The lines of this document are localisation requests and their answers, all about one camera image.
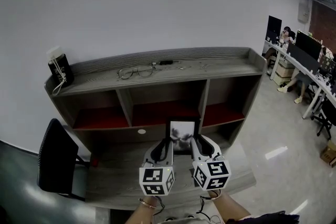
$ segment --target shoe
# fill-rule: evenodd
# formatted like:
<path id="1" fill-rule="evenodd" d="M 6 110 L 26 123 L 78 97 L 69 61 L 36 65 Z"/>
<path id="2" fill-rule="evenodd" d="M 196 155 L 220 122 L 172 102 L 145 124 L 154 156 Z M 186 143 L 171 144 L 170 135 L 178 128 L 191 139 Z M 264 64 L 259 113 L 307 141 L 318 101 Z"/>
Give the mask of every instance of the shoe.
<path id="1" fill-rule="evenodd" d="M 302 102 L 302 96 L 300 96 L 300 97 L 298 97 L 298 98 L 296 98 L 295 100 L 294 100 L 294 103 L 295 104 L 299 104 L 299 103 L 301 103 Z"/>
<path id="2" fill-rule="evenodd" d="M 287 92 L 287 89 L 288 89 L 288 87 L 287 87 L 287 86 L 284 86 L 284 87 L 280 87 L 280 88 L 278 88 L 278 91 L 279 91 L 279 92 Z"/>

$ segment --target gray wooden shelf unit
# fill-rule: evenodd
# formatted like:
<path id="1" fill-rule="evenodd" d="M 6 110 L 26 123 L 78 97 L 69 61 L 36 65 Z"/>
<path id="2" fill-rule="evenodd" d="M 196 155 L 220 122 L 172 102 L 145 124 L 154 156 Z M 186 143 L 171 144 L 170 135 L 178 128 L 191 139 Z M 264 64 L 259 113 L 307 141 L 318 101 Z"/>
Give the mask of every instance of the gray wooden shelf unit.
<path id="1" fill-rule="evenodd" d="M 149 77 L 118 77 L 124 67 L 174 60 Z M 257 94 L 265 59 L 249 48 L 173 49 L 77 63 L 72 85 L 52 96 L 70 129 L 96 156 L 111 146 L 158 141 L 168 116 L 199 116 L 199 132 L 222 148 L 235 140 Z"/>

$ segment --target cardboard box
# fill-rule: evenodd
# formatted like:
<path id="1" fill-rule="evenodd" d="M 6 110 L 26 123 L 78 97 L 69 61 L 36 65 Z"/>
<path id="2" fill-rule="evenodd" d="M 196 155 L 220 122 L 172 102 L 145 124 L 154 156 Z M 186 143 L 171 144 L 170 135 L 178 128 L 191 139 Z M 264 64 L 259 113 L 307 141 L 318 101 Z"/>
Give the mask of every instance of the cardboard box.
<path id="1" fill-rule="evenodd" d="M 293 75 L 294 68 L 283 67 L 282 64 L 278 65 L 277 74 L 282 78 L 291 77 Z"/>
<path id="2" fill-rule="evenodd" d="M 320 157 L 331 167 L 336 166 L 336 145 L 329 141 L 327 147 L 321 152 Z"/>
<path id="3" fill-rule="evenodd" d="M 289 77 L 289 78 L 283 78 L 283 77 L 279 76 L 279 75 L 275 72 L 273 81 L 274 81 L 277 85 L 280 86 L 280 85 L 283 84 L 284 82 L 285 82 L 285 83 L 288 83 L 288 82 L 290 81 L 290 77 Z"/>
<path id="4" fill-rule="evenodd" d="M 279 64 L 281 64 L 285 68 L 295 68 L 295 66 L 284 58 L 280 58 Z"/>

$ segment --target photo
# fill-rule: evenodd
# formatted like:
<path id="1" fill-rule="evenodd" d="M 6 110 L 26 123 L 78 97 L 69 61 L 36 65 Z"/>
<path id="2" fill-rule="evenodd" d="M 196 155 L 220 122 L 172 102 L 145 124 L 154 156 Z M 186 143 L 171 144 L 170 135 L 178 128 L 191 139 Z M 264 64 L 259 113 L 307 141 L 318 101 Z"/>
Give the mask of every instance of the photo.
<path id="1" fill-rule="evenodd" d="M 189 151 L 191 138 L 194 136 L 195 122 L 171 121 L 170 137 L 174 151 Z"/>

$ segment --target eyeglasses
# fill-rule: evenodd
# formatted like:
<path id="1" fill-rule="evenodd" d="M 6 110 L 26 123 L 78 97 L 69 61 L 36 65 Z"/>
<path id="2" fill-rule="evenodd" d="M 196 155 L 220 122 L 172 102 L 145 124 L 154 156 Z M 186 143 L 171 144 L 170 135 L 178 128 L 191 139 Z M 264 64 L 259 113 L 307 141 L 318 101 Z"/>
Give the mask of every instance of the eyeglasses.
<path id="1" fill-rule="evenodd" d="M 149 77 L 153 73 L 153 70 L 153 66 L 139 66 L 136 68 L 127 67 L 120 69 L 118 71 L 118 76 L 121 79 L 129 79 L 133 75 L 133 73 L 136 72 L 142 77 Z"/>

